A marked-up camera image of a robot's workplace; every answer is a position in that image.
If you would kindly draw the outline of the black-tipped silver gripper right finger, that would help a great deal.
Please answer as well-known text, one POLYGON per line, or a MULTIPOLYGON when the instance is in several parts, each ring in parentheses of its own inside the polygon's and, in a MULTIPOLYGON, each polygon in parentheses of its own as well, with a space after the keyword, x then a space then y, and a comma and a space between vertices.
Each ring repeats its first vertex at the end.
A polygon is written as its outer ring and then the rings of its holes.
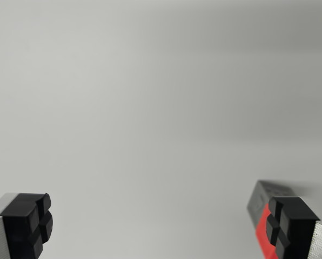
POLYGON ((322 221, 298 196, 269 201, 266 234, 277 258, 322 258, 322 221))

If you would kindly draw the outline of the black-tipped silver gripper left finger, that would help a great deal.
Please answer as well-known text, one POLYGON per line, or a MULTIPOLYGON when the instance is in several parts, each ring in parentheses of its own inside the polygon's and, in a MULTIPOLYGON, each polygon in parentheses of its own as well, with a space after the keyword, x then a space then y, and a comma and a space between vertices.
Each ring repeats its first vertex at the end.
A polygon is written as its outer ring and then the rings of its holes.
POLYGON ((37 259, 51 236, 47 193, 6 193, 0 198, 0 259, 37 259))

